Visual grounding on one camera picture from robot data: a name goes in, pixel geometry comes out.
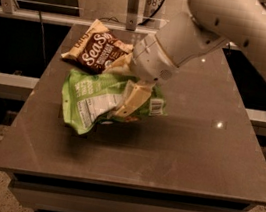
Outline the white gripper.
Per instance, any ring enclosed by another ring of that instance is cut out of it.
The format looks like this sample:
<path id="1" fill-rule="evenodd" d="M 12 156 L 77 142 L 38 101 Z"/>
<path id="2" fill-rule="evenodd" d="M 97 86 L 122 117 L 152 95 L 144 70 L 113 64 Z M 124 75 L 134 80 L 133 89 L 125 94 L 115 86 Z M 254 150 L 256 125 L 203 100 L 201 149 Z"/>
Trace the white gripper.
<path id="1" fill-rule="evenodd" d="M 141 79 L 137 82 L 127 82 L 122 101 L 115 108 L 113 115 L 126 118 L 132 114 L 151 97 L 154 85 L 150 83 L 163 85 L 174 77 L 178 70 L 154 34 L 144 37 L 135 45 L 133 54 L 120 56 L 104 70 L 105 73 L 120 76 L 134 74 Z"/>

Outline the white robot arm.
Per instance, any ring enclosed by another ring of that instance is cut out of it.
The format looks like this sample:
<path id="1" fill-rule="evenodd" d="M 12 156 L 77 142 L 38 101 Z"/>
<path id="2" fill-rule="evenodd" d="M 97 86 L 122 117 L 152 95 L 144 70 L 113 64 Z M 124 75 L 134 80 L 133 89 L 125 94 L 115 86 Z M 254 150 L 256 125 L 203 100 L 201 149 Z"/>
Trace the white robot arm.
<path id="1" fill-rule="evenodd" d="M 127 117 L 151 97 L 152 88 L 176 74 L 180 66 L 232 41 L 266 82 L 266 10 L 258 0 L 187 0 L 189 10 L 156 33 L 147 34 L 128 60 L 117 60 L 109 73 L 128 73 L 127 85 L 113 116 Z"/>

